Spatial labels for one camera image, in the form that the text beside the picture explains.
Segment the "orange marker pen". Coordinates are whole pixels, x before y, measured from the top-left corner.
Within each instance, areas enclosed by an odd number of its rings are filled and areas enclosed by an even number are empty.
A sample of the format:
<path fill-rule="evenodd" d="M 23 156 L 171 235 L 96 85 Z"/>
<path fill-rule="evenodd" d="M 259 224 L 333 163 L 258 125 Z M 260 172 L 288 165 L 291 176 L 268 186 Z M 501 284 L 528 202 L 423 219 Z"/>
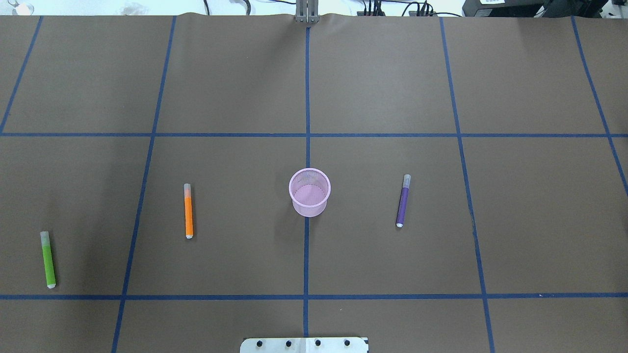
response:
<path fill-rule="evenodd" d="M 190 183 L 185 183 L 183 185 L 183 195 L 184 195 L 185 237 L 186 239 L 193 239 L 194 237 L 193 203 L 192 203 Z"/>

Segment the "pink mesh pen holder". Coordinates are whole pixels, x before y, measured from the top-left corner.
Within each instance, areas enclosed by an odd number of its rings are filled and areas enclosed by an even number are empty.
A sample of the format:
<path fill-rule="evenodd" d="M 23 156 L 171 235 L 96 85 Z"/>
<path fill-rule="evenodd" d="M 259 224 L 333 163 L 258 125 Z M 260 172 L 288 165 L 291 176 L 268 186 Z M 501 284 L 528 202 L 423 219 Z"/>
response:
<path fill-rule="evenodd" d="M 288 183 L 294 210 L 307 218 L 316 217 L 325 210 L 331 190 L 327 175 L 316 168 L 297 171 Z"/>

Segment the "purple marker pen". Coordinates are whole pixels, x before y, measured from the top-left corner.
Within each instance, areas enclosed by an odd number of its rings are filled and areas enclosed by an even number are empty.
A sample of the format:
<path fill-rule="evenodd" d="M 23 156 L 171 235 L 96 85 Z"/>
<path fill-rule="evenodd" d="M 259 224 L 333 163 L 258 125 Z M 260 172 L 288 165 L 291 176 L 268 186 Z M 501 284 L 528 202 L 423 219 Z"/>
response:
<path fill-rule="evenodd" d="M 395 226 L 402 228 L 404 226 L 408 197 L 410 194 L 411 175 L 405 174 L 402 180 L 402 188 L 400 192 L 397 217 L 395 219 Z"/>

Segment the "green marker pen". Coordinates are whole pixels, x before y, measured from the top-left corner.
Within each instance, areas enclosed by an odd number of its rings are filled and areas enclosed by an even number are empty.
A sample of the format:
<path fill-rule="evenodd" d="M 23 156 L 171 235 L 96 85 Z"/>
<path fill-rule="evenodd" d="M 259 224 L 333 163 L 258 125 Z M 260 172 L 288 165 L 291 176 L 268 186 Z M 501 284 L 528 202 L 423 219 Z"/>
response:
<path fill-rule="evenodd" d="M 56 287 L 56 277 L 53 263 L 52 244 L 50 241 L 50 234 L 48 231 L 40 232 L 41 251 L 43 256 L 45 278 L 47 288 L 53 289 Z"/>

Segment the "brown paper table mat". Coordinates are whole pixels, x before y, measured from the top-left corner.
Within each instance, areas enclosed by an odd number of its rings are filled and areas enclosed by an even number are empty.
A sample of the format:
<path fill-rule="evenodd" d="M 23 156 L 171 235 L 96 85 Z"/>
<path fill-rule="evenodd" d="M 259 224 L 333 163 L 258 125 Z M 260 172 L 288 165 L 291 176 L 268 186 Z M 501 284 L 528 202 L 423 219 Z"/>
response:
<path fill-rule="evenodd" d="M 303 336 L 625 353 L 627 21 L 3 16 L 1 351 Z"/>

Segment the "aluminium frame post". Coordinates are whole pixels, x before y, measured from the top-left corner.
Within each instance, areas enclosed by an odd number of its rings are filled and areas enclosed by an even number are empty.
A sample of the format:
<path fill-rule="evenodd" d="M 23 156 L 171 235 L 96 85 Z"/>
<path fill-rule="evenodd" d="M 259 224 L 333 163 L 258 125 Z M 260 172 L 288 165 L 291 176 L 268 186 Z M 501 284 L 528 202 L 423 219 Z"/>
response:
<path fill-rule="evenodd" d="M 320 21 L 318 0 L 296 0 L 295 21 L 297 23 L 315 24 Z"/>

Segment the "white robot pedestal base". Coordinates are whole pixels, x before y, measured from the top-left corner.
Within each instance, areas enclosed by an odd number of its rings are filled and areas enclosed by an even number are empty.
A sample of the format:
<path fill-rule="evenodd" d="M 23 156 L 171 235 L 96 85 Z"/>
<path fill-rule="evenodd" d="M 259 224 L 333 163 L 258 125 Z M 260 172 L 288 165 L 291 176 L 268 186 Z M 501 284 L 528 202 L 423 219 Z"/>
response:
<path fill-rule="evenodd" d="M 240 345 L 240 353 L 369 353 L 362 337 L 251 338 Z"/>

